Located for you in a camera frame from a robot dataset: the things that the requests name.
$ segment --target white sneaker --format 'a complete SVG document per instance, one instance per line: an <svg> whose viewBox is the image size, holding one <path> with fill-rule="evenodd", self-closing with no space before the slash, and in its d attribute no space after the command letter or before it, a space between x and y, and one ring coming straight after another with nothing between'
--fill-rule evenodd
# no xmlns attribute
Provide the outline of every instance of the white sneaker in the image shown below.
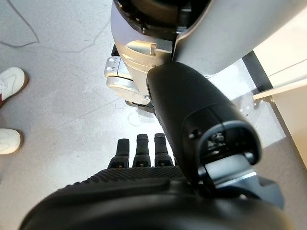
<svg viewBox="0 0 307 230"><path fill-rule="evenodd" d="M28 83L28 76L17 67L12 67L0 73L0 107L3 101L19 93Z"/></svg>
<svg viewBox="0 0 307 230"><path fill-rule="evenodd" d="M22 145L22 139L16 130L0 128L0 155L17 151Z"/></svg>

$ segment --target metal bracket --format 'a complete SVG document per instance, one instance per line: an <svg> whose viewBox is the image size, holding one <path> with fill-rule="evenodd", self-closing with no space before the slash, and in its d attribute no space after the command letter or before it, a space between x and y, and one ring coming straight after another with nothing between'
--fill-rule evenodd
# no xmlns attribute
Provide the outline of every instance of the metal bracket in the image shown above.
<svg viewBox="0 0 307 230"><path fill-rule="evenodd" d="M278 184L257 176L243 155L236 154L208 163L205 170L219 197L245 195L284 207Z"/></svg>

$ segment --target gray floor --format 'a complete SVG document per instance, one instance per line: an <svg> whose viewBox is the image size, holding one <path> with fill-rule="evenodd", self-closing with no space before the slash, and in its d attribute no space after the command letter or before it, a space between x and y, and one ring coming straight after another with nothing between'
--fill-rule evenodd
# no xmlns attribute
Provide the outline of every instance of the gray floor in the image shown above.
<svg viewBox="0 0 307 230"><path fill-rule="evenodd" d="M25 134L18 153L0 156L0 230L17 229L43 197L107 167L119 138L147 133L153 160L154 133L162 131L153 114L127 106L106 87L110 0L12 4L0 0L0 71L21 67L30 82L0 112L1 127ZM306 229L306 170L270 104L254 104L255 85L244 63L210 80L255 126L264 148L256 169L280 184L287 215L297 229Z"/></svg>

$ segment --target textured rubber surface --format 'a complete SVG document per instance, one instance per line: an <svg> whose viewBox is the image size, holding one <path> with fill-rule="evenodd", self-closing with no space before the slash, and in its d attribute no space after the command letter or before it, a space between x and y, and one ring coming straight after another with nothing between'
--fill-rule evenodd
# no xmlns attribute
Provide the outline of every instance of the textured rubber surface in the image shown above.
<svg viewBox="0 0 307 230"><path fill-rule="evenodd" d="M76 184L108 183L146 178L184 179L179 166L105 169Z"/></svg>

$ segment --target floor crack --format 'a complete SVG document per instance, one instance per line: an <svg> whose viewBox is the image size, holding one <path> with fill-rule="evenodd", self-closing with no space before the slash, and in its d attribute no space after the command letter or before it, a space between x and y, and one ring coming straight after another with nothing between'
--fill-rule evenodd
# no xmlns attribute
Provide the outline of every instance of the floor crack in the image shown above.
<svg viewBox="0 0 307 230"><path fill-rule="evenodd" d="M38 38L35 30L33 29L33 27L30 25L30 23L22 16L22 14L16 9L16 7L12 4L12 2L10 0L6 0L6 2L13 9L13 11L23 20L23 22L30 28L30 30L32 31L32 33L34 34L34 36L36 38L36 43L39 43L39 38Z"/></svg>

